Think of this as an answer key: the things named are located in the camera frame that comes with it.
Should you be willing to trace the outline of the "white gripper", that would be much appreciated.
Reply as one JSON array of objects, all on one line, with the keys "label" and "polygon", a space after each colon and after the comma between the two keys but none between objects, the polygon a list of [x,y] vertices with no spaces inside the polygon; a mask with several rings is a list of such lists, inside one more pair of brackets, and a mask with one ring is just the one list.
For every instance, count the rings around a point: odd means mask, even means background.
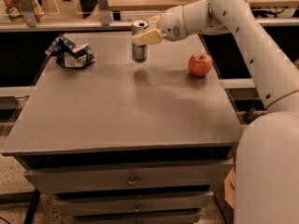
[{"label": "white gripper", "polygon": [[149,28],[137,32],[132,36],[132,42],[138,46],[157,45],[163,39],[168,41],[179,41],[185,39],[186,32],[183,6],[169,8],[162,16],[156,15],[148,19]]}]

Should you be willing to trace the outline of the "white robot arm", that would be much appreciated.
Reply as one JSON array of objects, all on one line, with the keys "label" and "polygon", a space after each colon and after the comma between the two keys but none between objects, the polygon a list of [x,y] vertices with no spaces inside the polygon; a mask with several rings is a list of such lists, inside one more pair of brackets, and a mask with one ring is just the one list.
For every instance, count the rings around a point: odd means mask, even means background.
[{"label": "white robot arm", "polygon": [[168,9],[134,35],[137,45],[228,30],[267,112],[242,133],[235,160],[234,224],[299,224],[299,69],[247,0],[201,0]]}]

